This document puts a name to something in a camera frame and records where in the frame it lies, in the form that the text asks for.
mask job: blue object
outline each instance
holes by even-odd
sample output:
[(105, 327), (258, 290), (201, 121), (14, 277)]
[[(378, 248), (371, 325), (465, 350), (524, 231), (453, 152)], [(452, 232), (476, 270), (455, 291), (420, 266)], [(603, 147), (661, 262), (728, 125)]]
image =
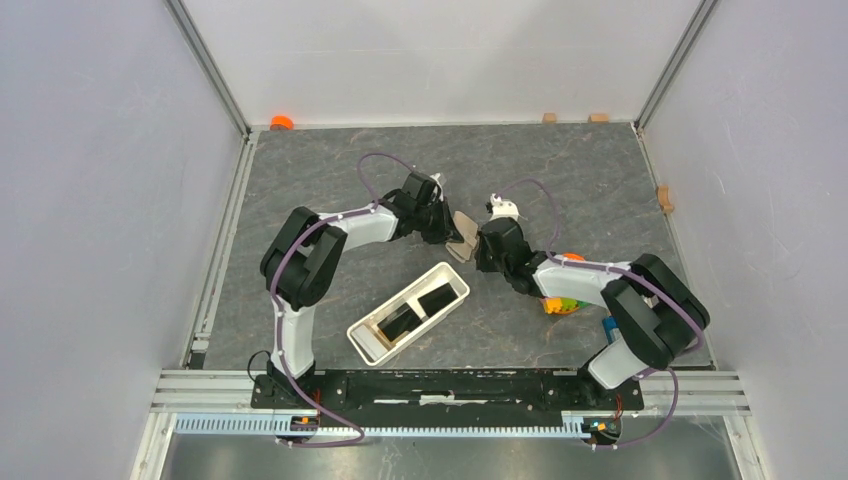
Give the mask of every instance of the blue object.
[(621, 338), (621, 331), (618, 330), (618, 323), (613, 317), (607, 317), (601, 320), (601, 325), (604, 326), (604, 333), (607, 336), (607, 343), (612, 345), (613, 342)]

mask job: orange object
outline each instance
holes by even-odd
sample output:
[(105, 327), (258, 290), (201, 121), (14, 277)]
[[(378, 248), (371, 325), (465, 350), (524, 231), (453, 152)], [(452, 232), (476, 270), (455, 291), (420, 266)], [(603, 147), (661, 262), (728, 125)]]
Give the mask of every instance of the orange object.
[(606, 113), (593, 113), (589, 115), (589, 123), (609, 123), (609, 115)]
[(271, 119), (271, 130), (291, 130), (294, 128), (294, 122), (289, 117), (277, 115)]
[(666, 215), (674, 211), (674, 204), (669, 199), (668, 185), (660, 185), (657, 187), (657, 201), (660, 202), (660, 208)]

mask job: colorful toy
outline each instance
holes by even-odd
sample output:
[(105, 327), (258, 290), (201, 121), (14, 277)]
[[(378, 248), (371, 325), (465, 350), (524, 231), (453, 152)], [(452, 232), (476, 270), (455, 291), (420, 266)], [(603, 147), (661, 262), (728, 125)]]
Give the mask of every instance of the colorful toy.
[[(586, 261), (585, 258), (576, 253), (563, 253), (562, 256), (569, 260)], [(549, 315), (568, 315), (588, 305), (586, 302), (581, 302), (573, 298), (542, 298), (539, 301), (542, 302), (545, 313)]]

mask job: cable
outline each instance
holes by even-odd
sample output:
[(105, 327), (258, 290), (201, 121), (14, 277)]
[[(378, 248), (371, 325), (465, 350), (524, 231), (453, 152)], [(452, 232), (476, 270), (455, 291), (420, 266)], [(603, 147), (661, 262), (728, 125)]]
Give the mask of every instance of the cable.
[(550, 192), (550, 190), (548, 190), (548, 188), (545, 187), (545, 185), (542, 184), (542, 182), (536, 180), (535, 178), (522, 178), (521, 180), (517, 180), (515, 182), (512, 182), (509, 185), (507, 185), (506, 187), (502, 188), (495, 195), (497, 195), (498, 198), (503, 198), (503, 196), (506, 194), (506, 192), (508, 192), (508, 191), (512, 190), (513, 188), (515, 188), (515, 187), (517, 187), (521, 184), (524, 184), (524, 183), (532, 183), (533, 185), (536, 185), (537, 187), (539, 187), (539, 190), (541, 190), (542, 193), (545, 194), (545, 197), (548, 198), (548, 205), (550, 205), (551, 213), (554, 216), (554, 233), (551, 234), (551, 241), (549, 241), (548, 245), (547, 245), (547, 249), (551, 250), (553, 248), (552, 245), (554, 244), (556, 239), (559, 238), (559, 230), (560, 230), (560, 227), (561, 227), (561, 223), (559, 221), (559, 209), (556, 206), (556, 201), (554, 201), (554, 196)]
[(677, 374), (674, 373), (674, 370), (672, 370), (671, 367), (666, 369), (666, 371), (671, 375), (671, 381), (674, 382), (674, 393), (672, 394), (672, 397), (671, 397), (671, 407), (669, 407), (668, 413), (666, 414), (665, 418), (663, 418), (662, 422), (660, 422), (660, 424), (657, 425), (657, 428), (655, 428), (651, 433), (649, 433), (645, 436), (639, 437), (639, 438), (634, 438), (633, 440), (628, 440), (626, 442), (617, 443), (615, 445), (595, 445), (595, 446), (592, 447), (592, 449), (598, 449), (599, 448), (601, 450), (617, 450), (619, 448), (632, 447), (633, 445), (638, 445), (642, 442), (645, 442), (647, 440), (654, 438), (660, 432), (665, 430), (666, 427), (668, 427), (668, 424), (671, 421), (671, 417), (674, 416), (674, 411), (677, 410), (677, 399), (680, 396), (680, 384), (677, 381)]
[(615, 414), (612, 417), (612, 421), (615, 422), (619, 418), (621, 418), (621, 414), (624, 413), (624, 403), (621, 401), (621, 394), (615, 394)]
[(320, 403), (318, 403), (315, 400), (313, 400), (312, 398), (310, 398), (309, 395), (307, 395), (306, 392), (304, 392), (303, 389), (300, 388), (300, 385), (297, 384), (297, 380), (294, 378), (294, 375), (292, 375), (291, 370), (289, 369), (289, 366), (286, 363), (285, 352), (283, 351), (283, 323), (282, 322), (283, 322), (283, 314), (285, 312), (285, 306), (283, 305), (282, 301), (280, 301), (280, 298), (277, 296), (276, 292), (277, 292), (277, 285), (280, 282), (280, 276), (282, 275), (283, 270), (285, 270), (286, 265), (288, 265), (289, 260), (291, 260), (291, 257), (294, 255), (294, 253), (297, 251), (297, 249), (303, 244), (304, 241), (306, 241), (307, 238), (309, 238), (310, 235), (312, 235), (313, 232), (315, 232), (316, 230), (318, 230), (322, 226), (327, 225), (328, 223), (339, 221), (343, 218), (358, 217), (360, 215), (368, 215), (368, 214), (375, 212), (374, 208), (379, 203), (380, 198), (377, 195), (376, 190), (374, 190), (373, 185), (371, 185), (371, 182), (369, 182), (368, 179), (365, 177), (365, 175), (362, 173), (362, 163), (365, 161), (365, 159), (370, 158), (370, 157), (375, 157), (375, 156), (390, 158), (390, 159), (394, 160), (395, 162), (406, 167), (406, 169), (409, 170), (410, 172), (413, 171), (412, 166), (410, 166), (408, 163), (404, 162), (403, 160), (401, 160), (401, 159), (399, 159), (399, 158), (397, 158), (393, 155), (375, 152), (375, 153), (369, 153), (369, 154), (362, 156), (362, 158), (360, 158), (359, 161), (356, 162), (356, 174), (359, 176), (359, 180), (362, 182), (362, 184), (368, 190), (368, 193), (371, 195), (371, 200), (372, 200), (371, 208), (363, 208), (363, 209), (360, 209), (360, 210), (354, 210), (352, 212), (347, 212), (347, 213), (344, 213), (344, 214), (338, 214), (338, 215), (332, 216), (332, 217), (326, 217), (324, 219), (319, 220), (318, 222), (316, 222), (314, 225), (310, 226), (309, 228), (307, 228), (306, 231), (304, 231), (294, 241), (291, 248), (289, 248), (289, 250), (283, 256), (283, 260), (280, 262), (280, 265), (277, 266), (277, 271), (274, 272), (274, 277), (271, 280), (271, 285), (269, 287), (269, 291), (271, 292), (271, 302), (274, 304), (274, 319), (275, 319), (274, 321), (275, 321), (275, 324), (276, 324), (275, 328), (277, 330), (277, 338), (276, 338), (276, 345), (275, 345), (276, 352), (275, 353), (280, 357), (280, 364), (283, 367), (283, 373), (286, 375), (286, 379), (289, 381), (289, 384), (292, 386), (294, 391), (297, 392), (298, 396), (300, 396), (300, 398), (302, 398), (306, 403), (311, 405), (313, 408), (315, 408), (319, 412), (323, 413), (324, 415), (332, 418), (333, 420), (335, 420), (335, 421), (337, 421), (337, 422), (339, 422), (343, 425), (347, 425), (348, 427), (356, 430), (359, 433), (359, 436), (357, 436), (356, 438), (351, 438), (351, 439), (347, 439), (347, 440), (337, 440), (337, 441), (324, 442), (324, 443), (292, 443), (292, 444), (290, 444), (293, 447), (297, 447), (297, 448), (342, 447), (342, 446), (346, 446), (346, 445), (353, 445), (353, 444), (359, 443), (365, 438), (365, 431), (362, 429), (362, 427), (360, 427), (359, 425), (356, 425), (355, 423), (353, 423), (350, 420), (342, 417), (341, 415), (329, 410), (328, 408), (323, 407)]
[(253, 378), (253, 375), (250, 374), (250, 365), (253, 364), (253, 359), (256, 358), (256, 356), (260, 353), (267, 354), (268, 360), (271, 360), (271, 352), (269, 352), (268, 350), (259, 350), (258, 352), (250, 356), (250, 360), (247, 361), (247, 378), (249, 378), (253, 383), (256, 383), (256, 379)]
[(613, 442), (618, 442), (618, 438), (619, 438), (619, 437), (613, 437), (612, 435), (608, 435), (608, 434), (607, 434), (607, 433), (605, 433), (603, 430), (602, 430), (602, 431), (595, 432), (595, 433), (597, 433), (598, 435), (601, 435), (602, 437), (604, 437), (604, 438), (606, 438), (606, 439), (608, 439), (608, 440), (612, 440)]
[(365, 185), (365, 189), (368, 190), (368, 194), (371, 195), (371, 202), (374, 205), (377, 205), (377, 203), (379, 203), (379, 201), (380, 201), (380, 196), (377, 195), (377, 191), (374, 190), (374, 186), (371, 185), (371, 182), (368, 181), (368, 179), (365, 178), (365, 174), (362, 173), (362, 162), (364, 162), (365, 159), (370, 158), (370, 157), (390, 158), (390, 159), (394, 160), (395, 162), (406, 167), (406, 169), (409, 170), (410, 172), (413, 172), (415, 170), (408, 163), (406, 163), (403, 160), (395, 157), (394, 155), (389, 155), (388, 153), (374, 152), (374, 153), (368, 153), (368, 154), (363, 155), (362, 158), (360, 158), (359, 161), (356, 162), (356, 174), (359, 176), (359, 181), (362, 182), (363, 185)]
[(323, 413), (324, 415), (332, 418), (333, 420), (335, 420), (335, 421), (337, 421), (341, 424), (347, 425), (348, 427), (356, 430), (359, 433), (358, 437), (352, 438), (352, 439), (336, 440), (336, 441), (324, 442), (324, 443), (293, 443), (293, 444), (291, 444), (291, 446), (293, 446), (293, 447), (298, 447), (298, 448), (328, 448), (328, 447), (343, 447), (343, 446), (346, 446), (346, 445), (353, 445), (355, 443), (359, 443), (360, 441), (362, 441), (362, 439), (365, 438), (365, 431), (359, 425), (356, 425), (355, 423), (353, 423), (350, 420), (342, 417), (341, 415), (338, 415), (337, 413), (321, 406), (321, 404), (319, 404), (318, 402), (316, 402), (315, 400), (310, 398), (309, 395), (307, 395), (306, 392), (304, 392), (303, 389), (300, 388), (300, 385), (297, 384), (297, 380), (294, 378), (294, 376), (291, 373), (291, 370), (289, 369), (289, 366), (286, 362), (285, 352), (283, 351), (283, 314), (285, 312), (285, 306), (280, 301), (280, 298), (276, 295), (277, 284), (280, 282), (280, 276), (282, 275), (283, 270), (285, 270), (286, 265), (289, 263), (289, 260), (291, 260), (291, 257), (297, 251), (298, 247), (300, 247), (300, 245), (302, 245), (303, 242), (306, 241), (306, 239), (309, 238), (309, 236), (312, 235), (313, 232), (315, 232), (316, 230), (318, 230), (319, 228), (323, 227), (324, 225), (326, 225), (328, 223), (341, 220), (342, 218), (358, 217), (360, 215), (367, 215), (367, 214), (370, 214), (370, 213), (373, 213), (373, 212), (374, 212), (373, 209), (364, 208), (364, 209), (361, 209), (361, 210), (354, 210), (352, 212), (347, 212), (345, 214), (339, 214), (339, 215), (336, 215), (336, 216), (333, 216), (333, 217), (326, 217), (326, 218), (323, 218), (323, 219), (315, 222), (315, 224), (313, 224), (312, 226), (307, 228), (306, 231), (304, 231), (299, 237), (297, 237), (297, 240), (294, 241), (291, 248), (289, 248), (289, 250), (286, 252), (285, 256), (283, 256), (283, 260), (280, 262), (280, 265), (277, 267), (277, 271), (274, 272), (274, 278), (271, 280), (271, 286), (270, 286), (269, 290), (271, 291), (271, 301), (274, 302), (274, 316), (276, 317), (275, 322), (276, 322), (276, 330), (277, 330), (277, 338), (276, 338), (276, 345), (275, 345), (276, 352), (275, 353), (276, 353), (276, 355), (278, 355), (280, 357), (280, 364), (283, 366), (283, 373), (285, 373), (286, 379), (289, 381), (289, 384), (291, 384), (294, 391), (297, 392), (297, 394), (300, 396), (300, 398), (302, 398), (306, 403), (308, 403), (309, 405), (311, 405), (313, 408), (315, 408), (319, 412)]

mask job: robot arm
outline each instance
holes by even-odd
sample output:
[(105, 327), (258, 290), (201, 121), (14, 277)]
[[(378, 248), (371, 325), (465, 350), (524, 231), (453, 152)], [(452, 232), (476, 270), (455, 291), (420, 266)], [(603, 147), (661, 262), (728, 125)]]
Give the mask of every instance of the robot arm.
[[(286, 365), (295, 378), (315, 364), (312, 328), (315, 304), (327, 293), (343, 252), (376, 242), (390, 242), (417, 231), (431, 244), (461, 241), (453, 224), (438, 177), (412, 172), (400, 189), (389, 192), (367, 215), (345, 217), (344, 213), (318, 214), (306, 207), (296, 208), (265, 253), (260, 272), (270, 291), (271, 281), (286, 252), (295, 240), (321, 219), (342, 216), (341, 220), (316, 230), (301, 245), (282, 272), (274, 292), (282, 300), (283, 312), (274, 303), (274, 350), (282, 346)], [(271, 355), (282, 371), (280, 355)]]
[(643, 254), (634, 262), (563, 264), (530, 249), (512, 202), (495, 196), (492, 219), (478, 232), (477, 269), (500, 272), (517, 292), (534, 297), (567, 297), (610, 310), (622, 338), (592, 357), (581, 372), (604, 389), (612, 389), (648, 368), (666, 369), (695, 339), (695, 332), (668, 305), (646, 303), (652, 294), (615, 270), (642, 276), (671, 297), (703, 330), (709, 325), (704, 306), (658, 257)]

